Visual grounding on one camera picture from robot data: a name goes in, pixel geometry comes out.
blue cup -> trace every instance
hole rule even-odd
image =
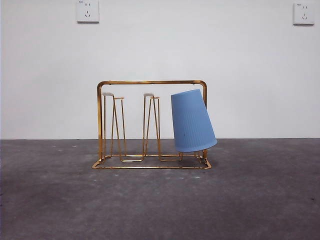
[[[196,152],[218,143],[199,89],[171,95],[175,149]]]

